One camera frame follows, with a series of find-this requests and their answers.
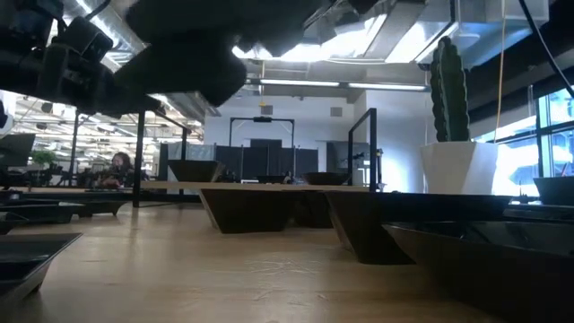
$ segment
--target yellow cable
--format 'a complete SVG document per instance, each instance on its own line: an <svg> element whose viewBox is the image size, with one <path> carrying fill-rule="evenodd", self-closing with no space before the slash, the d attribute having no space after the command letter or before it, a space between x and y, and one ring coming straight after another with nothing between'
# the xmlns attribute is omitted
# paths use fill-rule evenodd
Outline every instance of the yellow cable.
<svg viewBox="0 0 574 323"><path fill-rule="evenodd" d="M499 70L499 107L496 114L496 127L494 128L494 143L496 144L496 135L500 126L500 111L502 110L502 81L504 76L504 40L506 38L506 0L502 0L502 51L500 52L500 70Z"/></svg>

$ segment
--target black tray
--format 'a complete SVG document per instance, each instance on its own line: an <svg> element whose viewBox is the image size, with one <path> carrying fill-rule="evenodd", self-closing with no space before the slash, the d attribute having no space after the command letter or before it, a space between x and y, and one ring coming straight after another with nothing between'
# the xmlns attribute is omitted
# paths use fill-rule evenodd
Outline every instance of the black tray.
<svg viewBox="0 0 574 323"><path fill-rule="evenodd" d="M394 223L400 248L459 300L512 322L572 322L574 226Z"/></svg>
<svg viewBox="0 0 574 323"><path fill-rule="evenodd" d="M574 205L574 177L556 177L534 179L545 205Z"/></svg>
<svg viewBox="0 0 574 323"><path fill-rule="evenodd" d="M400 265L412 260L381 222L500 220L509 196L326 192L339 240L363 264Z"/></svg>
<svg viewBox="0 0 574 323"><path fill-rule="evenodd" d="M218 161L168 161L173 175L182 182L215 182L225 166Z"/></svg>
<svg viewBox="0 0 574 323"><path fill-rule="evenodd" d="M301 192L202 189L204 207L221 233L283 231Z"/></svg>
<svg viewBox="0 0 574 323"><path fill-rule="evenodd" d="M0 214L0 235L8 234L13 228L27 223L28 220L18 214Z"/></svg>
<svg viewBox="0 0 574 323"><path fill-rule="evenodd" d="M126 204L127 201L78 201L77 203L83 205L83 207L78 209L78 215L80 217L90 217L94 214L107 213L116 216L119 208Z"/></svg>
<svg viewBox="0 0 574 323"><path fill-rule="evenodd" d="M28 224L70 223L72 215L78 214L82 205L17 205L0 206L0 212L18 214L28 220Z"/></svg>
<svg viewBox="0 0 574 323"><path fill-rule="evenodd" d="M0 321L39 290L54 257L81 233L0 236Z"/></svg>

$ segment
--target potted cactus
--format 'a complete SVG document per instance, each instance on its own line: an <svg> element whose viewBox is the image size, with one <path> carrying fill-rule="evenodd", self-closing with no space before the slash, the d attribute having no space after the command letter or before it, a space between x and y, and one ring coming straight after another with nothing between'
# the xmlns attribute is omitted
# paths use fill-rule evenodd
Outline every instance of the potted cactus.
<svg viewBox="0 0 574 323"><path fill-rule="evenodd" d="M428 193L491 194L498 146L470 140L465 71L449 37L434 51L430 75L438 142L421 148Z"/></svg>

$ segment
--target table surface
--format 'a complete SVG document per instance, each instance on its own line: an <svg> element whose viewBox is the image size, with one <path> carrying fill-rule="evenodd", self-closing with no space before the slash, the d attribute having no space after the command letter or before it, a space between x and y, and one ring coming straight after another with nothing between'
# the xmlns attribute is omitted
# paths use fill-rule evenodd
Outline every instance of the table surface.
<svg viewBox="0 0 574 323"><path fill-rule="evenodd" d="M143 181L142 188L150 189L249 189L249 190L308 190L308 191L348 191L368 192L367 187L346 185L282 185L282 184L240 184L240 183L197 183L172 181Z"/></svg>
<svg viewBox="0 0 574 323"><path fill-rule="evenodd" d="M5 323L500 322L417 266L366 266L334 230L222 235L191 205L16 228L83 232Z"/></svg>

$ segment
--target white planter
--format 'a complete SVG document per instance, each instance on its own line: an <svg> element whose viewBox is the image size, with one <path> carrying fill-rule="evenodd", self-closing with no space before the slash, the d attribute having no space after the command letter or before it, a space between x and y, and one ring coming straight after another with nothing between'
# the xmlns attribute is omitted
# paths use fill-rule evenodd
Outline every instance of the white planter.
<svg viewBox="0 0 574 323"><path fill-rule="evenodd" d="M490 195L499 155L496 144L449 142L421 147L428 193Z"/></svg>

